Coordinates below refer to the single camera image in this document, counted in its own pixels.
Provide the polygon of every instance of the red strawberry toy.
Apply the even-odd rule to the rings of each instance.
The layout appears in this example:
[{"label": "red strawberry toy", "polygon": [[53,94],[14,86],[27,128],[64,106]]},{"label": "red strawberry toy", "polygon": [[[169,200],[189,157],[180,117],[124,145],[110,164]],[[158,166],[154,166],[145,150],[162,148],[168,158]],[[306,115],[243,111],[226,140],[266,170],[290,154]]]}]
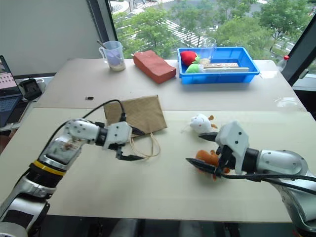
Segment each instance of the red strawberry toy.
[{"label": "red strawberry toy", "polygon": [[181,61],[186,66],[190,66],[192,63],[199,62],[199,56],[193,51],[183,51],[180,53]]}]

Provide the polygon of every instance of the plastic bottle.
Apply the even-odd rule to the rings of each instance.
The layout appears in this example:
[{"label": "plastic bottle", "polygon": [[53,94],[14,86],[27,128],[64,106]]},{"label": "plastic bottle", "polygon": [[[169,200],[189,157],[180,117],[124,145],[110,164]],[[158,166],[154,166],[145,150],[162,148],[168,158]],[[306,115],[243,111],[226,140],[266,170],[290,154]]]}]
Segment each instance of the plastic bottle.
[{"label": "plastic bottle", "polygon": [[282,72],[286,66],[287,61],[290,59],[288,55],[285,55],[281,61],[279,61],[276,65],[277,69]]}]

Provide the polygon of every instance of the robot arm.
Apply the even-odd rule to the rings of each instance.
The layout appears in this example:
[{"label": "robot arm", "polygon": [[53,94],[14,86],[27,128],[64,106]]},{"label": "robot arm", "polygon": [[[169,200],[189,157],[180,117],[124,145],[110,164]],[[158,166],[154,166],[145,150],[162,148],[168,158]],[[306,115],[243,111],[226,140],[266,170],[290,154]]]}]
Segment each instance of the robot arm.
[{"label": "robot arm", "polygon": [[85,119],[72,119],[65,124],[61,136],[51,142],[39,158],[21,176],[0,207],[0,236],[34,234],[49,209],[46,201],[81,153],[84,144],[116,150],[121,160],[138,160],[138,156],[123,156],[121,147],[129,141],[132,128],[125,122],[107,128]]},{"label": "robot arm", "polygon": [[[201,138],[219,145],[219,167],[201,160],[187,160],[197,168],[219,177],[271,183],[302,236],[316,236],[316,177],[309,171],[303,157],[295,152],[258,151],[249,148],[248,135],[236,121],[224,125],[218,133],[204,133]],[[235,169],[237,175],[222,170]]]}]

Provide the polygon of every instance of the white stuffed mouse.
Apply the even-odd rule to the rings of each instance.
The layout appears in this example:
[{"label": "white stuffed mouse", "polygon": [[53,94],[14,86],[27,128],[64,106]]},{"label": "white stuffed mouse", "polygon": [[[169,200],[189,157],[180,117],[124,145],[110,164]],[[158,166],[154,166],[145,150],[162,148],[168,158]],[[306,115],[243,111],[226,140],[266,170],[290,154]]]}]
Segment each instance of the white stuffed mouse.
[{"label": "white stuffed mouse", "polygon": [[209,118],[203,114],[197,114],[191,118],[190,127],[193,128],[198,134],[211,132],[212,128],[217,128],[216,125],[211,124],[210,120],[213,120],[214,116],[211,115]]}]

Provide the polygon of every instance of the clear plastic cup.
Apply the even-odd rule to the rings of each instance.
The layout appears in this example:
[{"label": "clear plastic cup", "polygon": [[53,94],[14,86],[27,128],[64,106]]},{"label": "clear plastic cup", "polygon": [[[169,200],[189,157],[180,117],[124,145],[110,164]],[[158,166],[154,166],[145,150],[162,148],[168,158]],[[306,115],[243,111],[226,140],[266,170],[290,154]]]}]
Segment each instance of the clear plastic cup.
[{"label": "clear plastic cup", "polygon": [[208,64],[212,61],[216,51],[216,39],[208,36],[202,36],[201,38],[200,60],[202,64]]},{"label": "clear plastic cup", "polygon": [[119,41],[108,41],[103,43],[106,47],[99,47],[99,52],[104,62],[109,65],[113,71],[122,71],[126,68],[124,62],[123,46]]}]

